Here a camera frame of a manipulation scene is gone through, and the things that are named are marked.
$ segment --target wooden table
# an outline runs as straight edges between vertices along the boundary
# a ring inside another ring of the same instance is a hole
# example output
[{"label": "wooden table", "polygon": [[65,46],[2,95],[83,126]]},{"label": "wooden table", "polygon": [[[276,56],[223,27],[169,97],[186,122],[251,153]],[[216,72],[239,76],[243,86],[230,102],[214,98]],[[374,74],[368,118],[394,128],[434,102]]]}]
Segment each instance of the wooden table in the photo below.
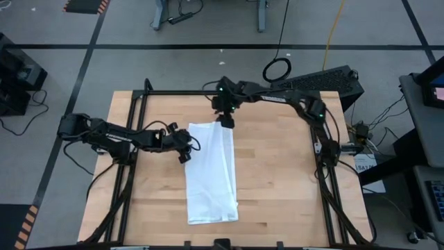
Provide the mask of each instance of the wooden table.
[{"label": "wooden table", "polygon": [[[114,93],[109,122],[126,125],[131,94]],[[337,92],[321,92],[321,96],[339,124],[341,142],[347,142]],[[216,119],[204,96],[149,96],[145,114],[145,124],[162,120],[177,122],[180,128]],[[334,123],[330,116],[327,119],[336,138]],[[142,151],[137,160],[124,244],[183,246],[184,241],[191,240],[193,246],[210,246],[216,238],[230,238],[232,245],[243,247],[275,247],[277,241],[283,241],[286,247],[328,246],[308,125],[290,106],[267,102],[242,104],[234,120],[239,221],[188,225],[185,171],[178,153]],[[341,159],[354,165],[352,156]],[[95,176],[110,163],[109,156],[99,156]],[[108,212],[116,173],[114,167],[91,189],[79,240],[87,238]],[[336,175],[346,215],[370,240],[358,178],[341,164],[336,167]],[[332,220],[336,241],[340,242],[336,216]],[[117,238],[118,225],[114,223],[113,240]]]}]

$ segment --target desk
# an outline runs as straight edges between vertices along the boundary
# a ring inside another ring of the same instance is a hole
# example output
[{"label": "desk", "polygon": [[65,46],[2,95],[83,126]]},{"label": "desk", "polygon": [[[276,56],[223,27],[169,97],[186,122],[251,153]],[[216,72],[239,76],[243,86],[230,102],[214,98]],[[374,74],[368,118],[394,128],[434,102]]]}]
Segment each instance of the desk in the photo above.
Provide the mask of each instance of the desk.
[{"label": "desk", "polygon": [[412,76],[401,76],[400,83],[415,128],[393,144],[396,158],[360,174],[362,185],[411,169],[415,165],[444,167],[444,110],[424,106],[421,87]]},{"label": "desk", "polygon": [[[125,126],[132,92],[115,92],[108,121]],[[321,96],[339,124],[341,141],[348,141],[337,92]],[[216,119],[210,102],[196,95],[150,95],[144,123],[162,120],[188,128],[190,122]],[[327,232],[308,125],[290,106],[278,103],[244,103],[233,115],[239,221],[189,226],[185,172],[177,152],[139,152],[125,245],[211,246],[216,238],[230,238],[243,247],[328,246]],[[334,124],[328,117],[330,128]],[[335,138],[336,129],[330,129]],[[354,165],[352,156],[341,157]],[[99,156],[95,176],[111,163]],[[117,168],[94,184],[85,208],[79,240],[87,238],[110,208]],[[367,212],[355,173],[338,165],[336,175],[345,213],[362,235],[372,238]],[[112,240],[117,238],[114,223]],[[336,241],[340,242],[335,223]]]},{"label": "desk", "polygon": [[444,222],[438,221],[438,217],[436,216],[433,201],[430,198],[429,191],[427,186],[425,185],[425,181],[442,181],[444,180],[444,169],[438,169],[435,167],[428,166],[415,166],[413,168],[413,172],[415,174],[418,190],[424,202],[425,214],[427,215],[429,225],[435,237],[438,240],[444,241]]},{"label": "desk", "polygon": [[[160,29],[160,25],[162,24],[162,20],[164,19],[164,14],[167,13],[168,9],[168,0],[155,0],[156,10],[155,16],[153,20],[153,24],[151,26],[155,31]],[[266,8],[266,0],[258,0],[257,2],[257,31],[262,33],[265,31],[265,8]]]}]

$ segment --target computer keyboard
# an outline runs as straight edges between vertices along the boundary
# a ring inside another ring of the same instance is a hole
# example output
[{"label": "computer keyboard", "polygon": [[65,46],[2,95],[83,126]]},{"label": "computer keyboard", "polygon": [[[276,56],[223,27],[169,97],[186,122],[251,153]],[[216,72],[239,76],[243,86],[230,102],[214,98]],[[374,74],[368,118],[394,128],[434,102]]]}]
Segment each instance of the computer keyboard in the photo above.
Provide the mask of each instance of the computer keyboard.
[{"label": "computer keyboard", "polygon": [[275,88],[291,88],[297,90],[337,91],[339,94],[351,92],[351,79],[343,70],[319,72],[308,76],[287,79],[275,85]]},{"label": "computer keyboard", "polygon": [[444,181],[426,181],[430,198],[440,222],[444,221]]}]

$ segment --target black bracket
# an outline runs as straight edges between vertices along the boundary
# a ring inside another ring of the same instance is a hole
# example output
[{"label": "black bracket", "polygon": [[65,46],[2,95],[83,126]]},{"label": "black bracket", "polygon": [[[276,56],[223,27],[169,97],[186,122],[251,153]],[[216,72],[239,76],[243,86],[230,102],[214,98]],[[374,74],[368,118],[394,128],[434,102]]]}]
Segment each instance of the black bracket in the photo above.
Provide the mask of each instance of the black bracket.
[{"label": "black bracket", "polygon": [[278,247],[277,250],[284,250],[285,249],[283,242],[276,242],[276,245]]},{"label": "black bracket", "polygon": [[184,249],[184,250],[191,250],[191,241],[189,241],[189,240],[185,240],[185,241],[183,242],[183,249]]},{"label": "black bracket", "polygon": [[215,239],[212,250],[230,250],[231,241],[230,239]]},{"label": "black bracket", "polygon": [[153,86],[151,85],[151,82],[148,78],[145,78],[145,83],[144,83],[144,91],[145,94],[150,94],[149,92],[154,90]]}]

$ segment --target white cloth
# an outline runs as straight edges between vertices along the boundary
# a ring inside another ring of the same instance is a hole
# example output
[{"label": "white cloth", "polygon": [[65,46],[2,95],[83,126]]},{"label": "white cloth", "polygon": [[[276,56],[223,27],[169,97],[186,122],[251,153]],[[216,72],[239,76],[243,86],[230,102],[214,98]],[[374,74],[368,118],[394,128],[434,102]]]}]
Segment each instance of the white cloth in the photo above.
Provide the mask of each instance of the white cloth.
[{"label": "white cloth", "polygon": [[188,131],[201,147],[185,163],[188,224],[237,221],[232,129],[213,122],[190,124]]}]

